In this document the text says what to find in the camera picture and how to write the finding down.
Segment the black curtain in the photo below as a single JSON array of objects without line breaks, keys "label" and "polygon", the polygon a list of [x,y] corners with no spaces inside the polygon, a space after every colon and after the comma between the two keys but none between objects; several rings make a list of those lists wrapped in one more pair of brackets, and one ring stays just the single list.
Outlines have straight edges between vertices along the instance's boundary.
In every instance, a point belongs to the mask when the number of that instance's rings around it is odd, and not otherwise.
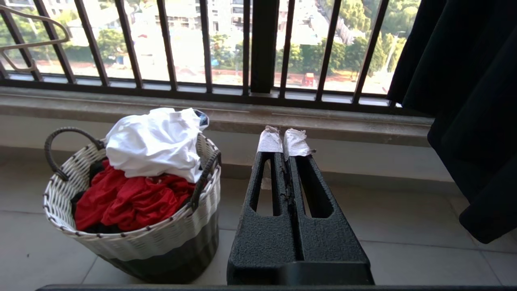
[{"label": "black curtain", "polygon": [[435,117],[428,140],[489,243],[517,227],[517,1],[422,0],[388,99]]}]

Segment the red cloth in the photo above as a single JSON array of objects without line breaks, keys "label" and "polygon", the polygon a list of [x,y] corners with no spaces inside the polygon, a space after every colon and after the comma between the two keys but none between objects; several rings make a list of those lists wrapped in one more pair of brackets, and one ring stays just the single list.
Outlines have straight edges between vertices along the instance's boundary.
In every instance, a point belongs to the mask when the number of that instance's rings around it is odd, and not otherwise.
[{"label": "red cloth", "polygon": [[116,224],[123,231],[137,230],[172,216],[194,192],[195,184],[176,175],[126,178],[108,160],[92,186],[77,203],[75,225]]}]

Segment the woven basket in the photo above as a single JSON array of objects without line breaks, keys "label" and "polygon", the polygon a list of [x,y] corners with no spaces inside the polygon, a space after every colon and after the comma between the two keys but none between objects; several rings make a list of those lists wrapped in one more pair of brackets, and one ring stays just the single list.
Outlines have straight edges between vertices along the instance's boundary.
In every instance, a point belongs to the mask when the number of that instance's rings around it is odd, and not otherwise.
[{"label": "woven basket", "polygon": [[[58,167],[52,159],[51,145],[63,132],[80,133],[92,143]],[[65,235],[141,280],[177,284],[197,278],[211,262],[219,241],[221,154],[217,147],[198,135],[196,149],[204,170],[190,202],[174,215],[135,231],[90,234],[76,230],[70,200],[89,187],[90,165],[106,157],[104,142],[73,127],[60,128],[48,137],[45,156],[54,175],[43,195],[47,219]]]}]

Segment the floor tile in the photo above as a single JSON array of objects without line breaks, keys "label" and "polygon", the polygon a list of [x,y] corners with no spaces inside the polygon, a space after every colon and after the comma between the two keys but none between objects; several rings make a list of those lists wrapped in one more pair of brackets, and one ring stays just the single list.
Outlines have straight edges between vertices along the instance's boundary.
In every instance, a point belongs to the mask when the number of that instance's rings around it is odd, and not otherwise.
[{"label": "floor tile", "polygon": [[517,254],[483,252],[503,285],[517,285]]},{"label": "floor tile", "polygon": [[500,285],[477,250],[361,242],[376,285]]},{"label": "floor tile", "polygon": [[[469,206],[468,200],[465,197],[448,196],[447,199],[451,202],[457,217]],[[514,239],[512,234],[505,234],[489,244],[481,243],[474,237],[472,237],[472,240],[474,244],[482,250],[517,253],[517,240]]]},{"label": "floor tile", "polygon": [[449,202],[440,195],[333,188],[359,239],[475,248]]},{"label": "floor tile", "polygon": [[43,213],[43,192],[52,175],[49,165],[10,161],[0,167],[0,210]]},{"label": "floor tile", "polygon": [[[219,203],[221,229],[237,229],[248,184],[249,180],[221,179],[221,202]],[[263,216],[273,215],[271,190],[260,191],[257,213]]]},{"label": "floor tile", "polygon": [[0,211],[0,233],[0,290],[80,284],[96,258],[42,214]]},{"label": "floor tile", "polygon": [[145,282],[113,267],[107,261],[97,258],[84,279],[83,284],[144,284]]},{"label": "floor tile", "polygon": [[[192,284],[197,285],[226,285],[226,266],[232,248],[235,231],[219,230],[219,246],[217,252],[206,268]],[[105,260],[98,258],[91,271],[86,276],[84,284],[142,284],[143,281],[132,277],[113,267]]]},{"label": "floor tile", "polygon": [[219,230],[219,246],[212,262],[205,272],[192,284],[196,285],[226,285],[226,267],[232,250],[235,231]]}]

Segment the white wicker basket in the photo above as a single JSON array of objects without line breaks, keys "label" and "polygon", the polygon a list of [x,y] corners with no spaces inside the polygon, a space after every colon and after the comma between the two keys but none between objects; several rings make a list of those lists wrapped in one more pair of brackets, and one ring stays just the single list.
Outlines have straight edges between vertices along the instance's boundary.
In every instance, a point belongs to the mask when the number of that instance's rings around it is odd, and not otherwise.
[{"label": "white wicker basket", "polygon": [[[61,167],[57,167],[52,160],[51,144],[52,140],[63,132],[81,133],[92,143],[76,152]],[[104,140],[96,140],[77,128],[60,128],[51,134],[45,143],[45,155],[55,173],[50,178],[43,195],[45,214],[61,232],[108,261],[109,259],[144,260],[164,255],[196,237],[213,216],[217,227],[216,211],[221,191],[220,152],[212,141],[202,134],[198,135],[196,149],[201,158],[203,174],[196,185],[191,201],[173,216],[135,231],[120,234],[90,234],[76,230],[70,199],[79,191],[88,188],[90,165],[106,156]]]}]

